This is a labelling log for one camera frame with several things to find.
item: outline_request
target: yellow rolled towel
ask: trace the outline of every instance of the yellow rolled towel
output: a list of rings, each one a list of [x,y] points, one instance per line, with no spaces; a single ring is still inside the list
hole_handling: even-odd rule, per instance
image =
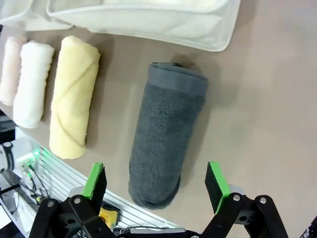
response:
[[[75,159],[85,152],[99,58],[97,48],[75,36],[61,42],[51,105],[50,149],[62,159]]]

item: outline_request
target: table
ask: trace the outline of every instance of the table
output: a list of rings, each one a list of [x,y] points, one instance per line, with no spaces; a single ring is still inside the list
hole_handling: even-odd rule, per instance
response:
[[[153,213],[201,232],[213,216],[204,184],[207,162],[218,161],[228,182],[250,198],[270,195],[289,236],[299,237],[317,212],[316,7],[312,0],[242,0],[231,43],[220,53],[80,28],[26,33],[56,52],[63,37],[76,35],[101,53],[87,151],[65,162],[86,176],[93,162],[103,162],[107,188],[131,201],[128,164],[148,65],[176,61],[200,71],[210,86],[180,190],[170,206]],[[25,33],[4,27],[0,57],[13,34]],[[56,64],[57,53],[42,121],[24,130],[47,148]],[[11,107],[0,104],[0,109],[12,117]],[[235,227],[229,237],[246,235]]]

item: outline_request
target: green gripper pad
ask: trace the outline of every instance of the green gripper pad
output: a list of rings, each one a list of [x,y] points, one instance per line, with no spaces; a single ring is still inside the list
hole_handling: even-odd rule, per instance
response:
[[[106,186],[107,181],[104,165],[102,163],[94,163],[82,195],[90,200],[91,206],[98,212],[98,214],[104,198]]]
[[[230,187],[217,162],[208,163],[205,185],[212,204],[213,212],[217,214],[220,210],[223,199],[231,193]]]

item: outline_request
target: dark gray rolled towel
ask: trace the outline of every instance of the dark gray rolled towel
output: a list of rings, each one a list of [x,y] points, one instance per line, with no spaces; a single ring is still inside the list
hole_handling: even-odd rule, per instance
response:
[[[142,207],[169,205],[208,81],[176,63],[152,63],[130,158],[129,193]]]

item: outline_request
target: pink rolled towel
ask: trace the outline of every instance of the pink rolled towel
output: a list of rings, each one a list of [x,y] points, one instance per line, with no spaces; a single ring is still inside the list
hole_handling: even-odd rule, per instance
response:
[[[0,82],[0,101],[8,106],[13,101],[18,89],[21,71],[21,49],[27,42],[26,37],[8,37],[3,56],[2,76]]]

